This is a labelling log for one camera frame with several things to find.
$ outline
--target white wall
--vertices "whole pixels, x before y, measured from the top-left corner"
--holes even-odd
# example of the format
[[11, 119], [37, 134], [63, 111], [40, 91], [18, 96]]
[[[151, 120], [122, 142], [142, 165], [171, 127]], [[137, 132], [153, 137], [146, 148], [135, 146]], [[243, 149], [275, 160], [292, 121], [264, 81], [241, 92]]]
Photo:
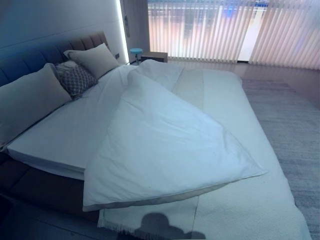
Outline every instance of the white wall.
[[110, 50], [122, 46], [117, 0], [0, 0], [0, 58], [39, 45], [104, 31]]

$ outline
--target small blue stool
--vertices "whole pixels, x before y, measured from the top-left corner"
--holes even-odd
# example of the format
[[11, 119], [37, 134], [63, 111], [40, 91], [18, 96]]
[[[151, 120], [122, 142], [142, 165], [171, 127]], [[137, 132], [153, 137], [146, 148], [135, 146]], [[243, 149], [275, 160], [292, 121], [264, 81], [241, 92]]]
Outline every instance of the small blue stool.
[[130, 53], [135, 54], [135, 60], [137, 64], [139, 65], [139, 59], [138, 59], [138, 54], [142, 54], [142, 49], [141, 48], [131, 48]]

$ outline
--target pillow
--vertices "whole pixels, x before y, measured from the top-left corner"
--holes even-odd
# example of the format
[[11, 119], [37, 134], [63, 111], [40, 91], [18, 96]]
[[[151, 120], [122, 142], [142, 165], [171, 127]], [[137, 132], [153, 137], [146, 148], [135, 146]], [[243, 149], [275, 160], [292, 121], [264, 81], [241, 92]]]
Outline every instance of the pillow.
[[71, 60], [56, 65], [55, 70], [62, 87], [73, 99], [79, 98], [85, 90], [98, 83], [87, 70]]
[[49, 63], [0, 87], [0, 149], [68, 101]]
[[89, 50], [67, 50], [63, 54], [89, 70], [96, 79], [119, 66], [104, 43]]

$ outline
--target gray rug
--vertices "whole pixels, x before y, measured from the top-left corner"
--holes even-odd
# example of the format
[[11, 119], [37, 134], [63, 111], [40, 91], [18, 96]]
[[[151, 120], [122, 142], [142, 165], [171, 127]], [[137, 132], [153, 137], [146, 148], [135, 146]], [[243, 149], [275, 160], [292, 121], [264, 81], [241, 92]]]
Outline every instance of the gray rug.
[[243, 79], [243, 89], [288, 179], [313, 240], [320, 239], [320, 110], [282, 82]]

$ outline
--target mattress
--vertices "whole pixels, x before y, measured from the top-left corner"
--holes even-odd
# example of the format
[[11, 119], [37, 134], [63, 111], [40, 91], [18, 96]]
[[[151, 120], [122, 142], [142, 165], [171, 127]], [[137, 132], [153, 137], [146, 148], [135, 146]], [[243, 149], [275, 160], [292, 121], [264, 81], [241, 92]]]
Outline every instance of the mattress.
[[9, 155], [31, 167], [83, 180], [134, 68], [122, 65], [102, 76], [82, 98], [55, 110], [11, 142]]

